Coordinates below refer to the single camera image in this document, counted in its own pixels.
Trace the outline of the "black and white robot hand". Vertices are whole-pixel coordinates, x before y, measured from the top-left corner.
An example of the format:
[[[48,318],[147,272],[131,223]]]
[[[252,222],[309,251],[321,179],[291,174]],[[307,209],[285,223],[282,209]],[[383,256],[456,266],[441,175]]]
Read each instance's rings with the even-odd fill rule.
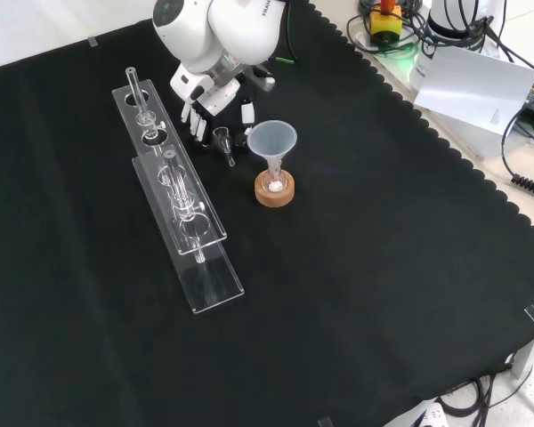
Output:
[[[190,129],[193,140],[201,147],[214,142],[214,120],[236,103],[240,113],[242,133],[248,136],[255,126],[255,105],[244,91],[250,84],[270,92],[275,76],[265,67],[237,65],[233,68],[216,66],[206,73],[192,73],[180,65],[170,80],[174,93],[183,102],[181,123]]]

